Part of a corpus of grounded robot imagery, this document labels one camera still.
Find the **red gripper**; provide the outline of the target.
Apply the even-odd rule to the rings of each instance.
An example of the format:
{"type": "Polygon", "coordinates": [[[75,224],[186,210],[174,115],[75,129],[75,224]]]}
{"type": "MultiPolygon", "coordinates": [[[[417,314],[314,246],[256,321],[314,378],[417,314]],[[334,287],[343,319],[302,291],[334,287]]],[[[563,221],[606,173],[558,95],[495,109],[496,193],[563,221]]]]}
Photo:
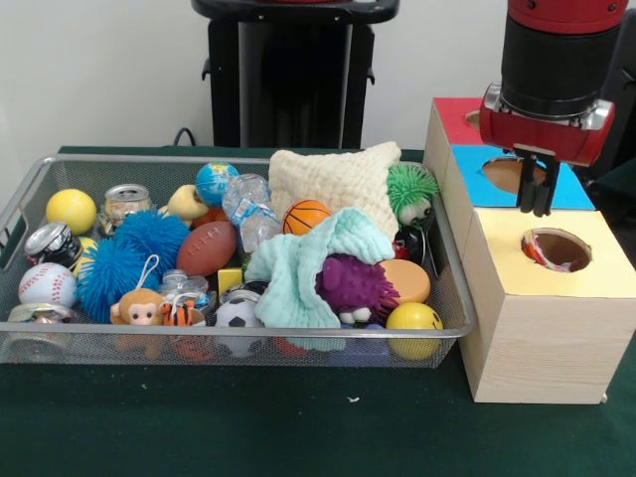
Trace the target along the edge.
{"type": "Polygon", "coordinates": [[[534,209],[537,217],[543,217],[551,214],[559,162],[585,167],[594,164],[601,154],[614,117],[614,105],[598,105],[580,120],[579,126],[574,127],[568,121],[540,120],[495,111],[482,105],[479,124],[482,141],[486,144],[508,150],[524,147],[554,154],[556,159],[553,156],[540,159],[545,165],[546,175],[544,181],[536,186],[535,193],[535,159],[531,153],[520,153],[522,169],[517,208],[522,213],[534,209]]]}

